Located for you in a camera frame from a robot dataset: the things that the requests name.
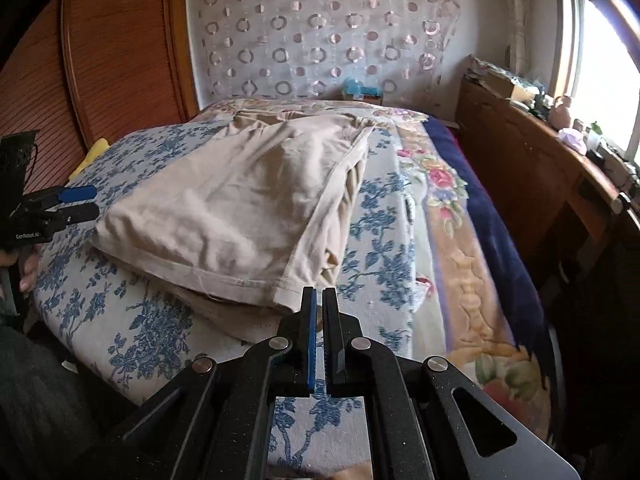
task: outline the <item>blue gripper pad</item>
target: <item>blue gripper pad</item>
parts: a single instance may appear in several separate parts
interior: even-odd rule
[[[318,294],[313,289],[311,294],[311,302],[309,305],[309,347],[308,347],[308,363],[307,363],[307,376],[306,386],[310,392],[313,392],[316,387],[316,312],[318,311]]]
[[[81,202],[82,200],[92,200],[97,191],[94,186],[65,187],[58,195],[60,202],[68,204],[71,202]]]

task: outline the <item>bedspread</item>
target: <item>bedspread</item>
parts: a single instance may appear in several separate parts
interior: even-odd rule
[[[139,182],[207,142],[242,108],[348,112],[378,121],[338,279],[340,309],[398,355],[457,356],[467,375],[488,384],[494,398],[517,404],[529,427],[546,436],[544,379],[535,359],[513,345],[466,214],[466,184],[426,135],[427,116],[359,102],[223,102],[195,122],[128,135],[72,184],[96,186],[103,214]],[[93,226],[71,226],[46,245],[35,291],[40,315],[80,361],[142,403],[202,354],[220,362],[244,353],[246,342],[92,248]],[[318,346],[315,394],[276,401],[272,474],[327,476],[369,458],[364,404],[326,395],[321,337]]]

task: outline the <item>cardboard box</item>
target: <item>cardboard box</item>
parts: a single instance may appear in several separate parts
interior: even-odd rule
[[[345,94],[344,100],[345,101],[362,101],[363,103],[382,106],[382,97],[376,97],[373,95],[363,95],[358,97],[359,99],[356,99],[353,94]]]
[[[513,99],[521,103],[531,101],[536,95],[526,88],[514,83],[508,76],[487,71],[482,76],[482,81],[498,97],[502,99]]]

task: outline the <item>human hand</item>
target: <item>human hand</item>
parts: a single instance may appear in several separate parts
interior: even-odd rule
[[[40,257],[38,255],[37,247],[34,247],[33,251],[34,252],[30,254],[30,256],[24,262],[24,267],[22,268],[22,279],[20,280],[21,292],[31,292],[36,285],[36,279],[38,277],[38,263],[40,262]],[[16,262],[17,259],[18,251],[6,253],[3,250],[0,250],[0,267],[10,267]],[[0,297],[2,296],[2,288],[0,287]]]

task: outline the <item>beige shirt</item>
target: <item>beige shirt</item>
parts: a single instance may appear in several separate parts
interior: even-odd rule
[[[93,244],[231,335],[273,335],[304,286],[335,286],[374,125],[241,111],[114,204]]]

